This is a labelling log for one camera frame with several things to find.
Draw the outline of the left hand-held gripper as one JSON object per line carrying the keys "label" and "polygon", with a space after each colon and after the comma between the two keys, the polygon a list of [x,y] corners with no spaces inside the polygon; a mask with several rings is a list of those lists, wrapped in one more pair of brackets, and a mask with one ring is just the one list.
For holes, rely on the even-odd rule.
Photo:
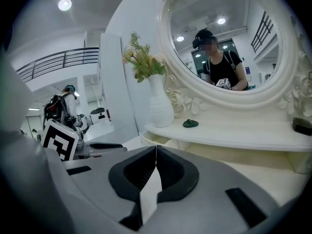
{"label": "left hand-held gripper", "polygon": [[53,149],[62,161],[102,157],[113,152],[127,152],[121,144],[92,142],[88,150],[82,139],[81,132],[50,119],[43,131],[41,144],[44,148]]}

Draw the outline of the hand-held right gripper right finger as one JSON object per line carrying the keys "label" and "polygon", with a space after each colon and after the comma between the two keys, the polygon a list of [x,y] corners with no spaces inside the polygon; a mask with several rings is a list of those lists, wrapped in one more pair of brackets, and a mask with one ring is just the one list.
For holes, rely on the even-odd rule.
{"label": "hand-held right gripper right finger", "polygon": [[278,209],[275,200],[225,163],[157,146],[162,179],[156,230],[248,230]]}

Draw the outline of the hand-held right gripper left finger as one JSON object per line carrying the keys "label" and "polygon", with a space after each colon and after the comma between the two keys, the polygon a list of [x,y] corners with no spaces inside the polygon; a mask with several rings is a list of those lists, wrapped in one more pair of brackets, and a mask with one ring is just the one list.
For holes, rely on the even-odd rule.
{"label": "hand-held right gripper left finger", "polygon": [[156,147],[118,148],[64,162],[79,191],[109,218],[138,231],[156,211]]}

